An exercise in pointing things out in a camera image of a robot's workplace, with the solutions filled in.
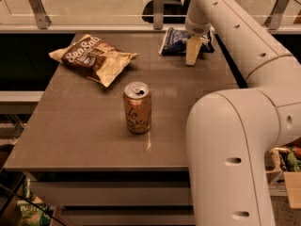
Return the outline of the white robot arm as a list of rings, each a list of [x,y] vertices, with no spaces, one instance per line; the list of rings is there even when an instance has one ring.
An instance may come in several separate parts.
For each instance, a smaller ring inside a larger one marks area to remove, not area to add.
[[[186,149],[197,226],[275,226],[264,155],[300,135],[300,64],[234,0],[191,0],[189,32],[212,26],[247,86],[192,107]]]

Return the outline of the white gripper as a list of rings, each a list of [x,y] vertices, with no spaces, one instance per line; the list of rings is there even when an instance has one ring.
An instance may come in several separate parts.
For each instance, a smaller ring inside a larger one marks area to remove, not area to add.
[[[185,18],[185,29],[190,35],[197,37],[191,37],[186,43],[187,66],[193,66],[196,63],[202,44],[199,37],[207,34],[210,27],[211,24],[202,10],[190,4]]]

